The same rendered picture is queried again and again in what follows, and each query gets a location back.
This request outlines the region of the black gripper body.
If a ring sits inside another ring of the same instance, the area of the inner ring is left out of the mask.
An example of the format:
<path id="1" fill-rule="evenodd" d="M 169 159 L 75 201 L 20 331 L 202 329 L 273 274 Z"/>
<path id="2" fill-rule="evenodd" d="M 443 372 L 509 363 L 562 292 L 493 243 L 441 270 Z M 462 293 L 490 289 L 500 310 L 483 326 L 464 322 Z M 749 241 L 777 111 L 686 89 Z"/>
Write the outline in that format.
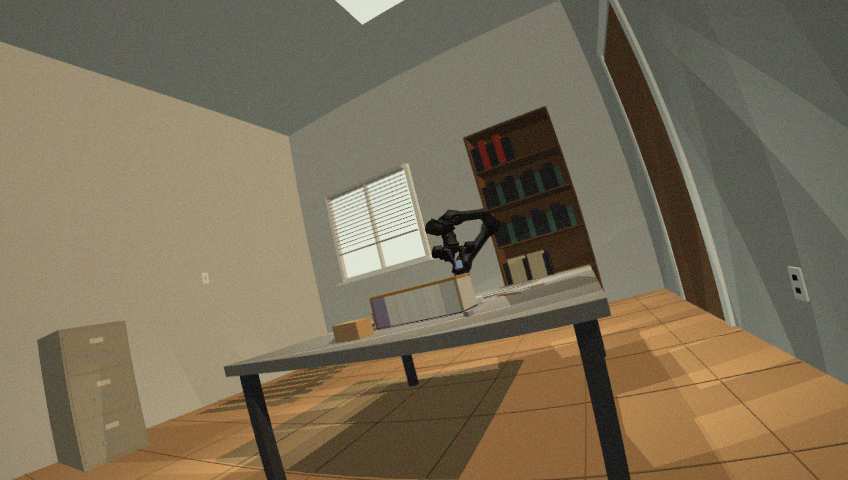
<path id="1" fill-rule="evenodd" d="M 443 244 L 445 245 L 445 247 L 443 247 L 442 245 L 433 247 L 433 249 L 432 249 L 432 257 L 433 258 L 440 258 L 441 254 L 443 255 L 443 251 L 447 250 L 447 249 L 451 249 L 451 252 L 459 251 L 459 253 L 460 253 L 460 250 L 461 250 L 462 247 L 468 247 L 466 254 L 473 253 L 475 246 L 476 246 L 474 241 L 465 242 L 464 246 L 459 246 L 459 241 L 457 241 L 456 234 L 454 234 L 454 233 L 445 234 L 443 236 L 443 241 L 444 241 Z"/>

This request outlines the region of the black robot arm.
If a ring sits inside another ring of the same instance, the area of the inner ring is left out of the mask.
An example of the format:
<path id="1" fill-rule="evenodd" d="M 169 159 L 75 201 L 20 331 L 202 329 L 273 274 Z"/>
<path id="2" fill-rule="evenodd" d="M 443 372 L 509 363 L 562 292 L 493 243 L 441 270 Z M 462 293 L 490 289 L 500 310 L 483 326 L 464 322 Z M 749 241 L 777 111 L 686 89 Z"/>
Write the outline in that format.
<path id="1" fill-rule="evenodd" d="M 469 273 L 472 268 L 472 261 L 479 253 L 490 236 L 494 235 L 500 228 L 500 222 L 496 220 L 488 210 L 484 208 L 468 211 L 447 210 L 437 220 L 431 219 L 426 226 L 425 232 L 435 236 L 443 236 L 447 233 L 454 233 L 456 225 L 462 224 L 464 221 L 481 219 L 483 221 L 481 232 L 475 239 L 475 249 L 473 253 L 465 254 L 465 265 L 462 269 L 455 270 L 454 266 L 452 273 L 454 276 Z M 470 273 L 469 273 L 470 274 Z"/>

